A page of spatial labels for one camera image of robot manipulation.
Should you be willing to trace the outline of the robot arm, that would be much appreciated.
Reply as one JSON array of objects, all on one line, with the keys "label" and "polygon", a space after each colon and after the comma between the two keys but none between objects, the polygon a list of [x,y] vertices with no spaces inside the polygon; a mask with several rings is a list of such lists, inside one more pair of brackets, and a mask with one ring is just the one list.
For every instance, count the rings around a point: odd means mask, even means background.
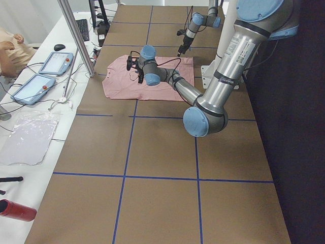
[{"label": "robot arm", "polygon": [[202,15],[198,12],[192,12],[193,7],[191,7],[191,19],[188,26],[186,26],[187,20],[184,24],[184,29],[177,31],[177,36],[183,35],[183,44],[180,45],[178,49],[177,56],[180,57],[185,54],[190,48],[194,41],[196,34],[200,31],[200,27],[212,27],[218,28],[221,23],[221,18],[218,16],[218,1],[209,1],[208,4],[208,14]]},{"label": "robot arm", "polygon": [[188,83],[176,69],[160,68],[156,51],[145,45],[139,57],[129,58],[127,67],[135,67],[139,80],[154,86],[168,83],[190,107],[183,115],[187,132],[204,137],[223,130],[228,123],[224,105],[239,84],[259,45],[267,40],[294,36],[299,27],[300,1],[230,1],[224,21],[217,16],[217,1],[209,1],[207,15],[193,13],[187,29],[180,30],[183,44],[178,54],[191,46],[201,26],[221,26],[221,39],[215,60],[210,64],[210,82],[204,93]]}]

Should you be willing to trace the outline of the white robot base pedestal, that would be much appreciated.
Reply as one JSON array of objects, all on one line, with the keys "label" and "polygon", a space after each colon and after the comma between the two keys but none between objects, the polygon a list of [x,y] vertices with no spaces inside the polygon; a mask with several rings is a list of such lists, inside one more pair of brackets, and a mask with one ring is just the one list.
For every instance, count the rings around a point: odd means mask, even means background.
[{"label": "white robot base pedestal", "polygon": [[220,64],[221,59],[224,56],[234,35],[234,22],[237,19],[237,2],[238,1],[236,0],[231,0],[228,3],[215,59],[211,62],[210,65],[201,66],[202,83],[204,89],[208,88],[214,71]]}]

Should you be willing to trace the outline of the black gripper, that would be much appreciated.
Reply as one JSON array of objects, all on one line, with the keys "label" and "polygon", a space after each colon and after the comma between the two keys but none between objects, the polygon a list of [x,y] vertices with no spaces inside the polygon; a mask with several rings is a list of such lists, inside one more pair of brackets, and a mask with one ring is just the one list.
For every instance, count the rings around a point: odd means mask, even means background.
[{"label": "black gripper", "polygon": [[181,56],[182,54],[185,54],[186,51],[190,48],[192,42],[193,42],[193,38],[184,37],[183,44],[180,45],[177,56]]},{"label": "black gripper", "polygon": [[138,73],[138,84],[142,84],[144,80],[144,72],[141,69],[137,69]]}]

